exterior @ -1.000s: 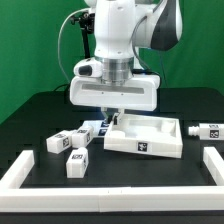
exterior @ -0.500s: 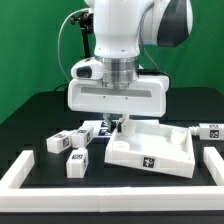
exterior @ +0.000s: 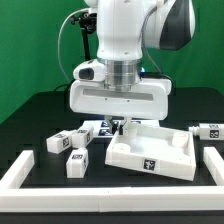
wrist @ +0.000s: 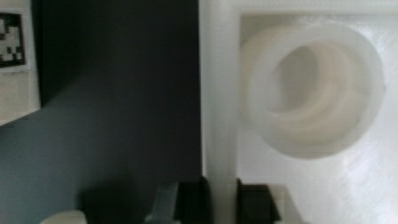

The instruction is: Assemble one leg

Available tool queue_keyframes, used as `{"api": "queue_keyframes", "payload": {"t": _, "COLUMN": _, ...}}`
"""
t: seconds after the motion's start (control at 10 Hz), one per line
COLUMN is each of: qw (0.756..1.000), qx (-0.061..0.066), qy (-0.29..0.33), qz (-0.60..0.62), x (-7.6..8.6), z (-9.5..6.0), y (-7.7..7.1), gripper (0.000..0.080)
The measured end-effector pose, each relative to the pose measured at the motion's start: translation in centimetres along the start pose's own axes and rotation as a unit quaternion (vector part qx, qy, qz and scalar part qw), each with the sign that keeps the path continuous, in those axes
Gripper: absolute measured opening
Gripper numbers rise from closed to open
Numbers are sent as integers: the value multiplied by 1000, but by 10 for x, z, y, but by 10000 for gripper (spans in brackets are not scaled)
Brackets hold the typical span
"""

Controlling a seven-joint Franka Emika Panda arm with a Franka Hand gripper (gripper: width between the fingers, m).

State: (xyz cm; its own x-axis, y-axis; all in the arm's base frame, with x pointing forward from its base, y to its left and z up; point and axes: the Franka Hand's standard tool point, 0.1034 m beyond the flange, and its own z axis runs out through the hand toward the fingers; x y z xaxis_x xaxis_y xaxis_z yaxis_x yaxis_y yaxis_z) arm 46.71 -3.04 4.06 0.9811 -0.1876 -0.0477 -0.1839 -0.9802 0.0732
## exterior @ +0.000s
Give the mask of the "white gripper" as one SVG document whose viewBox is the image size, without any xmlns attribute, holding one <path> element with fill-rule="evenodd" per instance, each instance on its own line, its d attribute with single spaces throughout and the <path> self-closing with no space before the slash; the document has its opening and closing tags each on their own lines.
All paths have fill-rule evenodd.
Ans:
<svg viewBox="0 0 224 224">
<path fill-rule="evenodd" d="M 111 116 L 125 117 L 119 134 L 127 132 L 129 118 L 163 120 L 168 114 L 169 79 L 142 78 L 130 91 L 111 91 L 102 83 L 75 81 L 70 89 L 70 108 L 74 112 L 105 115 L 104 119 L 114 134 L 119 124 Z"/>
</svg>

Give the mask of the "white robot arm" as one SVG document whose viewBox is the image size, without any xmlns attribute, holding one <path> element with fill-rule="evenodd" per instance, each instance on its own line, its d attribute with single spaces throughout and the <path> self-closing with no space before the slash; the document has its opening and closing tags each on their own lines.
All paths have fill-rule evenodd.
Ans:
<svg viewBox="0 0 224 224">
<path fill-rule="evenodd" d="M 133 118 L 162 120 L 168 113 L 172 81 L 157 72 L 142 72 L 149 47 L 179 50 L 195 30 L 192 0 L 95 0 L 99 40 L 97 58 L 73 71 L 70 107 L 102 114 L 109 124 L 122 117 L 121 135 Z"/>
</svg>

